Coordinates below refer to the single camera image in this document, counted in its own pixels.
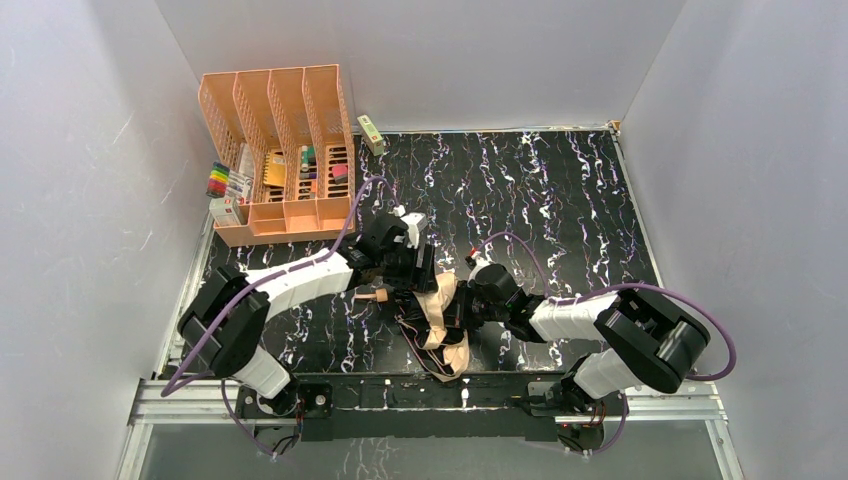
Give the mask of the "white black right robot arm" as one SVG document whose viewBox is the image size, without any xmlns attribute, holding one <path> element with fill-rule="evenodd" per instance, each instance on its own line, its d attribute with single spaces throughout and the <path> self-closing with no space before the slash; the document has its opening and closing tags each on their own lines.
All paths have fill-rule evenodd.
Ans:
<svg viewBox="0 0 848 480">
<path fill-rule="evenodd" d="M 459 283 L 455 299 L 466 330 L 494 322 L 529 343 L 605 342 L 606 350 L 579 359 L 551 390 L 574 409 L 640 385 L 674 393 L 710 342 L 700 321 L 652 285 L 557 300 L 525 292 L 504 266 L 486 264 Z"/>
</svg>

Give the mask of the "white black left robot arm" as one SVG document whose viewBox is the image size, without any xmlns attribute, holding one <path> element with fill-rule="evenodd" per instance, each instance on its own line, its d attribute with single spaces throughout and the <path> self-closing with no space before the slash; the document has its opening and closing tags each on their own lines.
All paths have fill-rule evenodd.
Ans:
<svg viewBox="0 0 848 480">
<path fill-rule="evenodd" d="M 424 214 L 381 214 L 336 249 L 269 270 L 255 280 L 218 268 L 178 322 L 197 361 L 218 378 L 233 378 L 259 396 L 281 401 L 294 391 L 293 375 L 260 345 L 267 320 L 302 303 L 352 291 L 380 278 L 394 289 L 436 289 L 433 248 L 422 238 Z"/>
</svg>

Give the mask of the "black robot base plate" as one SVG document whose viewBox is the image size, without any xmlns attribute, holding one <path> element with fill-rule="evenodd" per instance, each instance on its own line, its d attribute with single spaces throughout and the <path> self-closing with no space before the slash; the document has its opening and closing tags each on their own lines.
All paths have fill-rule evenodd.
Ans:
<svg viewBox="0 0 848 480">
<path fill-rule="evenodd" d="M 304 373 L 300 401 L 304 441 L 366 437 L 522 437 L 556 442 L 566 425 L 616 421 L 612 394 L 599 413 L 545 409 L 544 392 L 558 372 L 480 372 L 442 383 L 425 373 Z"/>
</svg>

